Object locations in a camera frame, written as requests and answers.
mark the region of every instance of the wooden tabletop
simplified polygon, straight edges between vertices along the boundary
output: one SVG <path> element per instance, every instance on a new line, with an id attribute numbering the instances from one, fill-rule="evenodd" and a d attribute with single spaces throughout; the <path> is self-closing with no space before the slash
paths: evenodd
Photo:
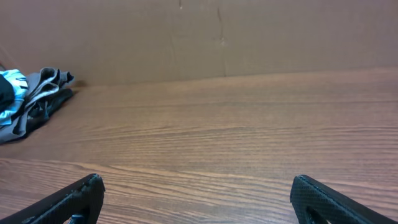
<path id="1" fill-rule="evenodd" d="M 398 220 L 398 68 L 82 88 L 0 147 L 0 218 L 90 173 L 98 223 L 297 223 L 298 174 Z"/>

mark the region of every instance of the folded clothing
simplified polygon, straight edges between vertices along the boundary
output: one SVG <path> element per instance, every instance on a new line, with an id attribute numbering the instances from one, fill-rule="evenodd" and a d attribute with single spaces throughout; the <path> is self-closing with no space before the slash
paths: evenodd
<path id="1" fill-rule="evenodd" d="M 28 87 L 26 77 L 17 69 L 0 72 L 11 85 L 14 99 L 7 108 L 0 113 L 0 125 L 10 125 L 11 116 L 15 114 L 24 102 Z"/>
<path id="2" fill-rule="evenodd" d="M 3 112 L 11 103 L 14 102 L 14 89 L 11 83 L 0 75 L 0 112 Z"/>
<path id="3" fill-rule="evenodd" d="M 39 128 L 61 107 L 62 103 L 73 96 L 69 89 L 63 89 L 73 81 L 69 72 L 54 68 L 43 68 L 40 73 L 26 77 L 28 90 L 25 103 L 12 116 L 12 123 L 0 128 L 0 144 L 26 138 Z"/>

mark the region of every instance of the gray cloth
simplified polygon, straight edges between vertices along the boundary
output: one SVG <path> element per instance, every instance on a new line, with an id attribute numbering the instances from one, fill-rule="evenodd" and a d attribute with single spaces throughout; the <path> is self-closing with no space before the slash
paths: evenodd
<path id="1" fill-rule="evenodd" d="M 61 72 L 54 68 L 43 68 L 40 73 L 32 73 L 26 77 L 28 91 L 25 96 L 25 103 L 12 118 L 12 124 L 0 128 L 0 144 L 20 138 L 28 133 L 26 130 L 30 111 L 35 108 L 38 101 L 46 96 L 57 93 L 66 84 L 73 81 L 69 72 Z"/>

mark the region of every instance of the blue cloth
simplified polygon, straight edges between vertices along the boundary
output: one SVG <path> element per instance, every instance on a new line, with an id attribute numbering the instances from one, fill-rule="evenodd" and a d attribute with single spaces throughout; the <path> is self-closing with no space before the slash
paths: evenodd
<path id="1" fill-rule="evenodd" d="M 11 116 L 15 114 L 24 102 L 28 86 L 26 77 L 17 69 L 0 72 L 13 87 L 15 99 L 3 112 L 0 113 L 0 126 L 12 124 Z"/>

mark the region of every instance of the beige wall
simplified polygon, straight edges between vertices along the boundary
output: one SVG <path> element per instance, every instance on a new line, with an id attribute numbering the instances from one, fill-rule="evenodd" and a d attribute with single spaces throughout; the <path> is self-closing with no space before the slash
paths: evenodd
<path id="1" fill-rule="evenodd" d="M 0 31 L 89 85 L 398 65 L 396 0 L 2 0 Z"/>

